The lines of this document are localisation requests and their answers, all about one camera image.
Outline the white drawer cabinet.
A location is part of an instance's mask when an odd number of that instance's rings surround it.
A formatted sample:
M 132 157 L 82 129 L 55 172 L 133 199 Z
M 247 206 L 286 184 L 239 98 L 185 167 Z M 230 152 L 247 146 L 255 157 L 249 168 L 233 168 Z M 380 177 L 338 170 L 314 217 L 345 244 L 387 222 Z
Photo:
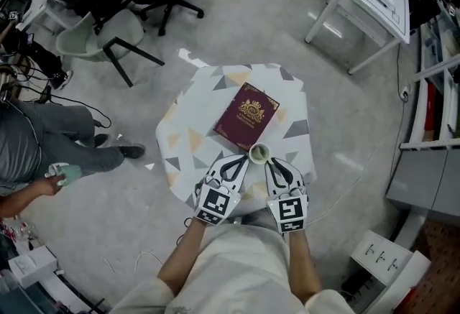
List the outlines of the white drawer cabinet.
M 368 313 L 391 313 L 415 289 L 431 261 L 419 251 L 411 252 L 368 230 L 351 258 L 384 285 L 368 307 Z

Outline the person's gray trousers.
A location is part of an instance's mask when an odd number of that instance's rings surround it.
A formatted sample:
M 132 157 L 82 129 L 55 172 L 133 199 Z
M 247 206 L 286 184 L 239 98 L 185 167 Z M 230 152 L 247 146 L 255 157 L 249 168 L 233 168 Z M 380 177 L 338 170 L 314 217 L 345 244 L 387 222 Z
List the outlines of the person's gray trousers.
M 276 221 L 267 208 L 242 216 L 240 224 L 243 226 L 266 228 L 278 232 Z

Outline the person's left forearm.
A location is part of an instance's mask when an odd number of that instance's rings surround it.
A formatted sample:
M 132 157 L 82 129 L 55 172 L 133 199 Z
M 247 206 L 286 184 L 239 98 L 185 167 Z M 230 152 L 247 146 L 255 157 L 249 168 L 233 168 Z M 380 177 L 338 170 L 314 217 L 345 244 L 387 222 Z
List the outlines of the person's left forearm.
M 162 280 L 176 296 L 183 288 L 199 255 L 206 224 L 197 218 L 190 222 L 182 239 L 167 258 L 157 278 Z

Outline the white cup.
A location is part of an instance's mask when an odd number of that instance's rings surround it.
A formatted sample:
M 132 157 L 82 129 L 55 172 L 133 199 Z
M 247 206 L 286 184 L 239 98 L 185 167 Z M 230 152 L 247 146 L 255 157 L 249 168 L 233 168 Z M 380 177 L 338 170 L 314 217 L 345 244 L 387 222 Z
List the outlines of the white cup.
M 250 160 L 251 160 L 254 164 L 257 164 L 257 165 L 263 165 L 263 164 L 265 164 L 266 161 L 270 161 L 271 156 L 269 156 L 265 162 L 258 162 L 258 161 L 255 161 L 255 160 L 254 160 L 254 158 L 253 158 L 252 155 L 251 155 L 251 151 L 252 151 L 252 148 L 253 148 L 255 145 L 266 146 L 267 150 L 268 150 L 269 153 L 270 153 L 270 148 L 269 148 L 266 144 L 261 143 L 261 142 L 258 142 L 258 143 L 256 143 L 256 144 L 253 144 L 253 145 L 251 146 L 251 148 L 249 149 L 249 151 L 248 151 L 248 155 L 249 155 Z

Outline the white cardboard box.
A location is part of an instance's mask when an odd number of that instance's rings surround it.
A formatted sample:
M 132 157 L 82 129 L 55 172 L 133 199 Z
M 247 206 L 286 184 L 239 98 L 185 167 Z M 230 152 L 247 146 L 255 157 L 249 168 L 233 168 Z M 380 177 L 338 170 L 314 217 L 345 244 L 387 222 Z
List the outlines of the white cardboard box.
M 10 259 L 9 268 L 22 288 L 47 279 L 58 268 L 57 258 L 46 246 L 40 246 Z

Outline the maroon gold-print box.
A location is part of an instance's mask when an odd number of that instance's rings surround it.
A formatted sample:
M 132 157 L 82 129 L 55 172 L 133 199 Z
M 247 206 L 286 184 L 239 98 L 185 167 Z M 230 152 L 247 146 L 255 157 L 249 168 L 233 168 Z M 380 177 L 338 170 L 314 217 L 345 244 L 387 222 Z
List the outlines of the maroon gold-print box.
M 249 151 L 279 106 L 265 92 L 244 83 L 213 130 L 240 149 Z

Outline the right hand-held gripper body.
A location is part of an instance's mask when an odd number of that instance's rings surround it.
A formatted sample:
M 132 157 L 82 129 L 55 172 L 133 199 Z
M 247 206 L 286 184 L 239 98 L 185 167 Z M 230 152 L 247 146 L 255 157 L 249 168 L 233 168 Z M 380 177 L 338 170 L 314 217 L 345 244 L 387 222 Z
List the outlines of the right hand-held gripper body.
M 305 187 L 294 188 L 288 193 L 267 200 L 267 208 L 281 234 L 305 229 L 308 204 Z

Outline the gray cabinet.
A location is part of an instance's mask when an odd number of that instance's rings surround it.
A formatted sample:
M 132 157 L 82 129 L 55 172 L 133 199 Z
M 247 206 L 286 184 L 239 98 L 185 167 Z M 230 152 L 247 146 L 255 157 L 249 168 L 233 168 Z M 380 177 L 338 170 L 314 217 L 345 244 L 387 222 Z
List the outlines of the gray cabinet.
M 386 197 L 460 227 L 460 149 L 402 152 Z

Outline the white shell chair black legs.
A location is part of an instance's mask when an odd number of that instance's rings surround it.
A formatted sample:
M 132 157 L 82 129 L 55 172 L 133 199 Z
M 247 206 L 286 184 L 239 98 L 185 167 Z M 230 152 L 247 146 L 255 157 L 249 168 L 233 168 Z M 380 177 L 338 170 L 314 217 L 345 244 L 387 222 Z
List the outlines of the white shell chair black legs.
M 57 36 L 56 50 L 64 56 L 91 62 L 110 62 L 125 83 L 132 87 L 132 81 L 119 63 L 127 54 L 133 52 L 159 66 L 165 64 L 161 59 L 138 48 L 143 38 L 144 28 L 140 20 L 132 11 L 123 9 L 110 18 L 99 32 L 96 31 L 95 17 L 87 14 Z

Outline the white square table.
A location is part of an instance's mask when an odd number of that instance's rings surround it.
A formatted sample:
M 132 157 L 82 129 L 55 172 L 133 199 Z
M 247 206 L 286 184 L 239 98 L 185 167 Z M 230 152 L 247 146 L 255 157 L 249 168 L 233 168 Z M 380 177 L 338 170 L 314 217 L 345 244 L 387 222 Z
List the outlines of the white square table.
M 375 54 L 348 70 L 353 75 L 398 44 L 410 43 L 409 1 L 394 0 L 394 4 L 395 9 L 391 10 L 379 0 L 329 0 L 305 36 L 305 42 L 311 42 L 328 17 L 337 11 L 379 46 Z

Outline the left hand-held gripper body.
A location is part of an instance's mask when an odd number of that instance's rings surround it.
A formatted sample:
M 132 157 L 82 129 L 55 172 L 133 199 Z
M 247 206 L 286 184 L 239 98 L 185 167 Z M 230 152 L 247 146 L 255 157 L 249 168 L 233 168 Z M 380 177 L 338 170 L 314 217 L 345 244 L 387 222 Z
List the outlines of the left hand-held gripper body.
M 195 190 L 194 218 L 212 226 L 222 224 L 238 206 L 242 197 L 233 188 L 205 176 Z

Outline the person in white shirt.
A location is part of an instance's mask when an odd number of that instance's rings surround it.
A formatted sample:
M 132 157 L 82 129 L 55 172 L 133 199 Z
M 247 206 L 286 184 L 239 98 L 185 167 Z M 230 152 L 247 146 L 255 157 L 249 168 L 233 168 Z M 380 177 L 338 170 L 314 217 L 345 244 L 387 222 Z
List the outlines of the person in white shirt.
M 302 303 L 288 283 L 288 246 L 277 232 L 223 224 L 207 228 L 183 289 L 154 277 L 110 314 L 354 314 L 334 290 Z

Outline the person's right forearm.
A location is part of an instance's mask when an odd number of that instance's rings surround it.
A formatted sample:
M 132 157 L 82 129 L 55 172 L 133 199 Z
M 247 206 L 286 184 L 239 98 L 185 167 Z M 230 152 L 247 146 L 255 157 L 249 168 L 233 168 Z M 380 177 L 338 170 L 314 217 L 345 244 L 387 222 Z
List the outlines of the person's right forearm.
M 289 285 L 291 293 L 306 302 L 322 290 L 304 230 L 289 234 Z

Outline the geometric pattern tablecloth table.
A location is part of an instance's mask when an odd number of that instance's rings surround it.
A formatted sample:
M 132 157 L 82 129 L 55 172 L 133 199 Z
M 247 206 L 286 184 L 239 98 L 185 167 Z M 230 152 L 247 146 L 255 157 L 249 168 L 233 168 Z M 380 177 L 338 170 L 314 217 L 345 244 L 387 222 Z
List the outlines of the geometric pattern tablecloth table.
M 279 104 L 259 142 L 268 147 L 270 156 L 296 167 L 305 183 L 316 179 L 304 82 L 275 63 L 204 67 L 156 129 L 169 188 L 190 207 L 195 205 L 196 184 L 216 160 L 246 153 L 214 130 L 245 83 Z

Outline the white shelf unit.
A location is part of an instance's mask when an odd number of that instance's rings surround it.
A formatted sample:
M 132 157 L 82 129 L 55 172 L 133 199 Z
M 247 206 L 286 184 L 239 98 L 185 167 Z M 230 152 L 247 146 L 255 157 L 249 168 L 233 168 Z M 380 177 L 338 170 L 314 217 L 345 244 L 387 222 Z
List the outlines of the white shelf unit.
M 401 150 L 460 149 L 460 83 L 454 71 L 460 67 L 460 53 L 425 67 L 413 77 L 418 99 L 410 138 Z

